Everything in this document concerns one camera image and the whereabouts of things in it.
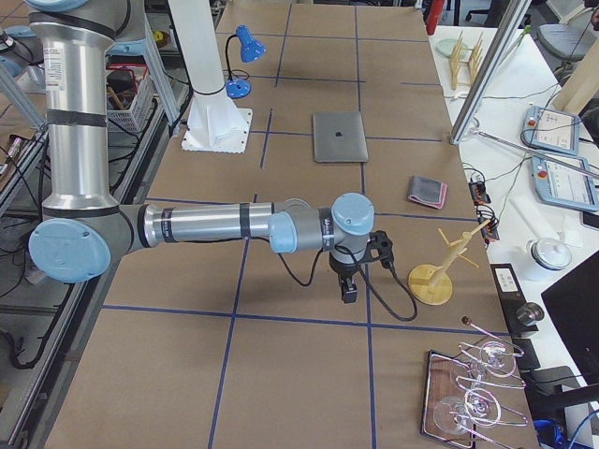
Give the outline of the white second robot arm base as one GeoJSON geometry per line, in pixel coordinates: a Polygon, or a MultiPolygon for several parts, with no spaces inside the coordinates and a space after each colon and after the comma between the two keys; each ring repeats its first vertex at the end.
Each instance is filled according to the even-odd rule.
{"type": "Polygon", "coordinates": [[[226,94],[210,3],[171,0],[168,5],[193,94],[183,149],[243,153],[252,111],[238,108],[226,94]]]}

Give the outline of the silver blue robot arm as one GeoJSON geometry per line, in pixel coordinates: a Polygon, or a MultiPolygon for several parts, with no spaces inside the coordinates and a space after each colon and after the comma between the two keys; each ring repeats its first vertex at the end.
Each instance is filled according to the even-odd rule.
{"type": "Polygon", "coordinates": [[[372,202],[348,193],[329,208],[300,199],[191,209],[123,205],[110,192],[106,56],[140,42],[140,1],[32,1],[30,25],[43,47],[50,138],[51,194],[30,236],[29,253],[49,277],[85,282],[124,255],[162,243],[264,239],[276,253],[329,254],[342,299],[354,302],[353,277],[373,246],[372,202]]]}

